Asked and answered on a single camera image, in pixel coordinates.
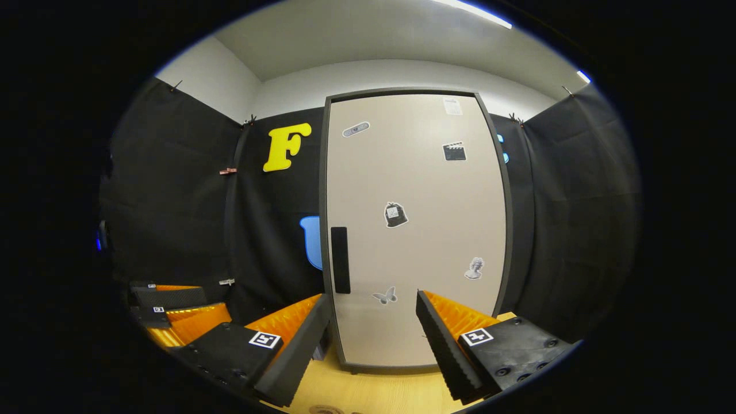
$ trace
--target black fabric backdrop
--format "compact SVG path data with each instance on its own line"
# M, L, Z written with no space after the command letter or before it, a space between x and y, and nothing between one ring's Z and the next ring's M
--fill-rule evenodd
M319 147L323 108L256 120L238 161L233 209L231 315L251 321L324 292L322 271L307 260L303 217L319 215ZM269 131L309 123L312 132L288 169L264 172Z
M113 136L101 188L124 280L234 278L237 323L324 292L303 217L319 215L323 108L234 121L152 80ZM502 312L573 342L600 321L631 265L641 198L633 152L592 87L528 120L492 115L509 155L514 244ZM309 123L288 169L264 172L275 128ZM237 166L234 175L218 171Z
M216 284L228 277L225 183L240 126L151 79L110 140L100 185L119 280Z
M603 319L631 269L642 207L636 161L621 120L592 85L523 130L534 249L514 312L572 342Z
M529 260L534 243L534 187L531 181L531 162L524 130L510 118L491 114L496 132L501 134L501 147L508 154L506 171L509 173L513 209L513 245L509 281L500 312L512 312L526 283Z

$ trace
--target ceiling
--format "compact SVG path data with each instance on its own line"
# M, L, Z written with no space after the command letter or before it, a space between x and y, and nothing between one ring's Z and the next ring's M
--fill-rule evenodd
M264 82L331 63L410 59L477 69L555 100L567 96L562 85L585 85L578 68L518 28L431 0L286 0L215 37Z

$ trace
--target black door handle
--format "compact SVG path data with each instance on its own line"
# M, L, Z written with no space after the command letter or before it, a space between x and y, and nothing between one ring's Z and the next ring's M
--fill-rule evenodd
M330 228L332 276L335 293L350 293L350 264L347 261L347 227Z

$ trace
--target yellow letter f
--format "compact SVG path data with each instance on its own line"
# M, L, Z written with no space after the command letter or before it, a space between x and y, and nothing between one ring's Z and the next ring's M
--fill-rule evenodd
M302 146L302 136L308 136L311 133L312 127L306 122L271 130L269 132L271 150L269 151L269 160L263 165L263 170L268 172L289 168L291 160L286 159L286 151L288 150L292 157L299 153L299 148Z

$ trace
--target statue bust sticker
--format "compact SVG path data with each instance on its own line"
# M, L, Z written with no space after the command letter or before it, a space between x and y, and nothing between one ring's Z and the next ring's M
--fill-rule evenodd
M483 265L486 264L482 258L480 257L474 257L473 261L470 262L470 270L465 272L465 277L470 280L476 280L480 279L483 273L481 273L481 268Z

